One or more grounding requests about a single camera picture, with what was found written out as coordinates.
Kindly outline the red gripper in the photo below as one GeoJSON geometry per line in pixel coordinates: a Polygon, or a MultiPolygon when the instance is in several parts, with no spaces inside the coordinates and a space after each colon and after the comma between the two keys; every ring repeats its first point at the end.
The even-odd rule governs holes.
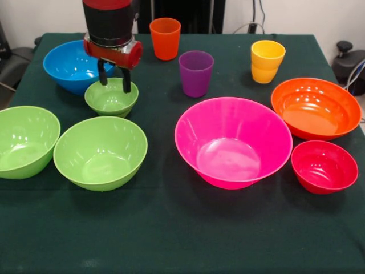
{"type": "Polygon", "coordinates": [[[98,74],[101,85],[108,84],[108,76],[104,68],[105,61],[119,67],[123,75],[123,92],[131,92],[131,72],[140,62],[142,56],[142,43],[136,40],[130,41],[123,47],[101,47],[84,39],[84,49],[89,56],[98,59],[98,74]]]}

